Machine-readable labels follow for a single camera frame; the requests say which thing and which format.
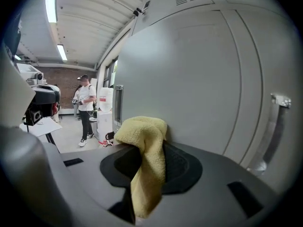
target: floor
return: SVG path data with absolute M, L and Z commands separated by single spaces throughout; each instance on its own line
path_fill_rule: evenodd
M 74 119 L 73 116 L 60 117 L 62 129 L 52 132 L 53 139 L 60 153 L 75 152 L 82 150 L 97 149 L 102 147 L 98 140 L 93 137 L 87 140 L 87 144 L 80 148 L 78 145 L 82 138 L 81 121 Z M 42 142 L 47 142 L 46 136 L 40 136 Z

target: black cap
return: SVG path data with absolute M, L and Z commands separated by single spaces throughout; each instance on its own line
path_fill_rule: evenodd
M 82 80 L 82 79 L 89 79 L 89 77 L 88 77 L 87 74 L 84 74 L 84 75 L 81 76 L 81 80 Z

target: black pants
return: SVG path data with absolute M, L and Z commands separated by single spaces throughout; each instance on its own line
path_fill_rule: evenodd
M 92 117 L 92 111 L 80 111 L 80 117 L 82 121 L 82 126 L 83 126 L 83 135 L 82 139 L 86 140 L 87 139 L 87 133 L 92 134 L 93 130 L 91 128 L 91 124 L 89 122 L 89 118 Z

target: sneaker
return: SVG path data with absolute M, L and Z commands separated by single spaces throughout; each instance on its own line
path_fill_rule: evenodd
M 87 134 L 87 138 L 88 138 L 88 139 L 93 138 L 93 136 L 94 136 L 94 133 L 92 133 L 92 134 Z
M 84 139 L 81 139 L 81 141 L 80 141 L 80 143 L 79 143 L 79 146 L 80 147 L 83 147 L 83 146 L 85 146 L 86 145 L 86 140 L 84 140 Z

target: window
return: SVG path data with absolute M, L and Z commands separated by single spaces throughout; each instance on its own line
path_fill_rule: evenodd
M 110 65 L 106 67 L 104 73 L 103 87 L 110 87 L 111 85 L 114 85 L 117 66 L 118 58 L 113 60 L 112 63 L 110 63 Z

